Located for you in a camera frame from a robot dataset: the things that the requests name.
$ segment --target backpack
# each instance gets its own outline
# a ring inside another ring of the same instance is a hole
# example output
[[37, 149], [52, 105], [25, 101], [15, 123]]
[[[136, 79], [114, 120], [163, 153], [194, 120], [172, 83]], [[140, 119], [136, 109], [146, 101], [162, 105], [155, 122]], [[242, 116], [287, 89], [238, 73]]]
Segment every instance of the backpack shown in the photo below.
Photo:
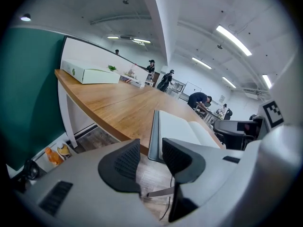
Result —
[[162, 78], [162, 82], [163, 82], [163, 83], [167, 83], [167, 82], [168, 82], [168, 80], [169, 80], [168, 75], [169, 75], [169, 73], [167, 73], [167, 74], [165, 74], [165, 75], [163, 76], [163, 78]]

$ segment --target wooden floor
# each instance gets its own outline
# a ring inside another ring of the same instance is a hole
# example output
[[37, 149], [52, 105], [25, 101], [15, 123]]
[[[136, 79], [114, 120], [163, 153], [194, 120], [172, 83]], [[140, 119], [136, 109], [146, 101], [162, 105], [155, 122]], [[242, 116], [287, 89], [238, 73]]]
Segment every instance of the wooden floor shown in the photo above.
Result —
[[[106, 147], [116, 142], [116, 139], [98, 127], [77, 140], [78, 147], [75, 148], [75, 151], [81, 153], [87, 150]], [[137, 168], [136, 182], [141, 186], [141, 200], [144, 206], [148, 208], [157, 219], [160, 219], [166, 211], [169, 198], [151, 199], [146, 197], [146, 194], [148, 192], [169, 188], [170, 180], [171, 174], [166, 165], [151, 161], [147, 156], [141, 154], [141, 160]], [[171, 203], [172, 198], [170, 200], [169, 210], [161, 221], [163, 224], [168, 223]]]

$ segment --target white box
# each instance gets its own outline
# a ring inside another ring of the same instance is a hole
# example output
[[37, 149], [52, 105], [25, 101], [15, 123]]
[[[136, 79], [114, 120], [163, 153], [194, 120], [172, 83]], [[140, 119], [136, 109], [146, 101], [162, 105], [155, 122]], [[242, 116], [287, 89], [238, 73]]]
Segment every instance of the white box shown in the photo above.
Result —
[[136, 87], [142, 88], [145, 86], [144, 82], [138, 81], [137, 79], [134, 79], [132, 77], [126, 76], [126, 75], [121, 75], [120, 80], [129, 83], [131, 85], [134, 85]]
[[63, 60], [62, 69], [82, 84], [118, 83], [120, 75], [84, 61]]

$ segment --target wooden tabletop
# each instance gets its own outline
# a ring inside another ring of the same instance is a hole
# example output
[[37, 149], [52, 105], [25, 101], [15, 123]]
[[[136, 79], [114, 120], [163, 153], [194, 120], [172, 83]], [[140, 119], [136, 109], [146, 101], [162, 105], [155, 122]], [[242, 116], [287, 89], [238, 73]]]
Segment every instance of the wooden tabletop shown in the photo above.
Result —
[[104, 130], [117, 139], [139, 138], [141, 153], [147, 155], [155, 110], [196, 121], [224, 148], [205, 122], [188, 105], [153, 87], [138, 88], [119, 81], [118, 84], [81, 84], [63, 70], [55, 75], [72, 100]]

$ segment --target person in black shirt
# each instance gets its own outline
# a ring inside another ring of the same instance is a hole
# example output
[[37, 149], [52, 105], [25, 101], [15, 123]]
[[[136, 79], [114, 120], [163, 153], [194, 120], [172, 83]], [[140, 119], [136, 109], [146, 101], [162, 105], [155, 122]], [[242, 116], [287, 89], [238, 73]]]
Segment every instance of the person in black shirt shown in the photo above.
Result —
[[150, 60], [149, 62], [150, 62], [150, 65], [146, 68], [146, 70], [148, 71], [147, 80], [151, 81], [153, 78], [153, 75], [155, 74], [155, 61]]
[[169, 86], [169, 83], [172, 84], [171, 80], [172, 80], [172, 74], [174, 74], [175, 71], [174, 70], [170, 70], [169, 73], [166, 73], [163, 78], [162, 81], [158, 84], [157, 89], [159, 89], [162, 92], [165, 92], [166, 88]]
[[188, 105], [191, 108], [195, 108], [196, 107], [196, 103], [198, 103], [204, 110], [207, 110], [207, 108], [205, 107], [205, 103], [210, 103], [212, 101], [212, 97], [206, 95], [205, 93], [193, 93], [192, 95], [189, 96], [188, 99]]

